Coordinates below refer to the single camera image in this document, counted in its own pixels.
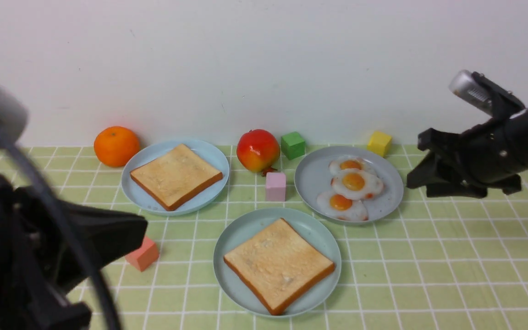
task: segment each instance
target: white wall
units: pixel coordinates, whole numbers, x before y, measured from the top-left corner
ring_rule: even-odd
[[[460,69],[528,105],[528,0],[0,0],[0,83],[31,109],[28,145],[111,125],[413,143],[486,119],[447,90]]]

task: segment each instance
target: toast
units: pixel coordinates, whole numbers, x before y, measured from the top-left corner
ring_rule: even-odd
[[[130,171],[130,177],[164,209],[174,211],[224,175],[179,144],[164,156]]]
[[[271,315],[335,270],[335,263],[280,218],[226,255],[224,261]]]

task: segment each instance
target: yellow cube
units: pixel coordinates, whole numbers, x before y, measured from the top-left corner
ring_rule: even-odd
[[[391,141],[392,136],[375,131],[370,138],[370,142],[368,143],[368,150],[384,157],[386,153],[388,153],[388,149],[390,149]]]

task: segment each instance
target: egg white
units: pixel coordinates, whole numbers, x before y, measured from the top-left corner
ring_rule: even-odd
[[[346,160],[353,160],[360,164],[363,171],[366,171],[370,173],[371,175],[377,175],[375,169],[373,169],[367,161],[361,159],[360,157],[356,156],[340,156],[337,159],[331,161],[329,163],[329,172],[331,172],[332,176],[336,176],[340,171],[342,171],[340,165],[346,161]]]
[[[361,190],[350,190],[341,182],[348,173],[356,173],[364,178],[365,184]],[[337,173],[331,180],[331,188],[350,200],[373,199],[384,190],[384,182],[369,172],[358,169],[346,169]]]
[[[364,206],[361,200],[353,201],[352,206],[349,209],[340,211],[339,209],[334,209],[329,204],[329,200],[336,193],[333,190],[328,190],[322,192],[317,196],[317,207],[319,211],[324,215],[340,219],[344,221],[367,221],[368,220],[368,210]]]

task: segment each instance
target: fried egg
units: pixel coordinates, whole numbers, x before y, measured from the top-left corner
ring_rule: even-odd
[[[360,157],[341,156],[329,163],[329,172],[332,176],[336,176],[340,171],[347,169],[363,170],[371,175],[376,175],[376,171]]]
[[[362,201],[348,200],[333,190],[322,192],[317,196],[319,211],[328,217],[345,221],[366,221],[368,211]]]
[[[384,190],[377,176],[357,169],[342,170],[331,179],[333,190],[350,200],[371,200]]]

